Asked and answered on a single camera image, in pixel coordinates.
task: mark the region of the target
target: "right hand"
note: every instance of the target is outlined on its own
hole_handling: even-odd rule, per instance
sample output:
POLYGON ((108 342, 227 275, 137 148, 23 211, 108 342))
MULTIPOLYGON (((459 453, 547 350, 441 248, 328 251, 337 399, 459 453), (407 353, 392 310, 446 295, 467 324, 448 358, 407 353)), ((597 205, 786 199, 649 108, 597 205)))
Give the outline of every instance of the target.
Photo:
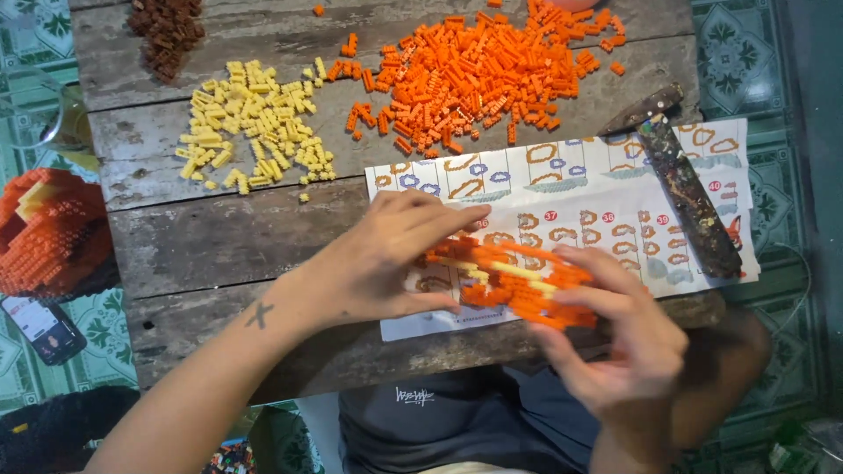
POLYGON ((688 346, 685 333, 614 257, 567 245, 556 252, 591 272, 598 288, 558 291, 554 300, 591 308, 611 321, 614 333, 612 360, 586 364, 562 332, 530 325, 568 391, 597 418, 627 402, 669 398, 688 346))

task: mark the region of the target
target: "tiled floor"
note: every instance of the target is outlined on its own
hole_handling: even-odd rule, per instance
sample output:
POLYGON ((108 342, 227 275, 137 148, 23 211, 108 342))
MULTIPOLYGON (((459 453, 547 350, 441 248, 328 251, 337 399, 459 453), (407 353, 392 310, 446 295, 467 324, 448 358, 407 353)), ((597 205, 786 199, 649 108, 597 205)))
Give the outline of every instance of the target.
MULTIPOLYGON (((826 386, 822 330, 813 302, 798 309, 805 282, 765 280, 766 275, 803 274, 794 252, 805 250, 803 190, 793 127, 791 69, 784 61, 781 0, 694 0, 694 24, 707 119, 747 116, 750 181, 754 198, 755 249, 765 270, 761 283, 739 288, 733 297, 752 306, 776 333, 770 367, 741 407, 703 450, 688 456, 687 472, 759 472, 765 440, 788 418, 811 416, 826 386)), ((66 0, 0 0, 0 61, 43 67, 60 82, 78 76, 73 59, 66 0)), ((25 128, 25 123, 17 124, 25 128)), ((0 137, 13 131, 0 130, 0 137)), ((37 166, 69 168, 86 180, 96 174, 53 152, 20 153, 0 147, 3 182, 37 166)), ((66 305, 89 339, 70 363, 48 368, 32 353, 11 321, 0 319, 0 413, 64 391, 103 384, 134 385, 120 289, 66 305)), ((285 407, 295 415, 293 404, 285 407)), ((314 450, 301 418, 291 416, 289 436, 279 444, 279 462, 291 473, 318 472, 306 454, 314 450)))

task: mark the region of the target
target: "glass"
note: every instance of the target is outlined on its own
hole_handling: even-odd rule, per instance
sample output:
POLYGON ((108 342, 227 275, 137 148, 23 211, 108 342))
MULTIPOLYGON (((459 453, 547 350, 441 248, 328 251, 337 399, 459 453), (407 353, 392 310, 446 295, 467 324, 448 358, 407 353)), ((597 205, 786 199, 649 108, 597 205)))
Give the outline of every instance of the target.
POLYGON ((37 67, 0 69, 0 120, 12 148, 93 154, 82 96, 37 67))

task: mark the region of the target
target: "left hand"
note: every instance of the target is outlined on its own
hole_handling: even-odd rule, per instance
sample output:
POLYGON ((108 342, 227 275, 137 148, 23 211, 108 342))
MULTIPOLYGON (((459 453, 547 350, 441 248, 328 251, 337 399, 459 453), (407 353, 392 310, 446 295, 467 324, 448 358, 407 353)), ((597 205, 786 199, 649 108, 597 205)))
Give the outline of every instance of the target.
POLYGON ((404 287, 409 265, 425 250, 491 211, 485 204, 461 210, 417 190, 381 191, 359 224, 326 246, 301 270, 324 289, 325 324, 392 319, 423 311, 459 312, 443 293, 410 293, 404 287))

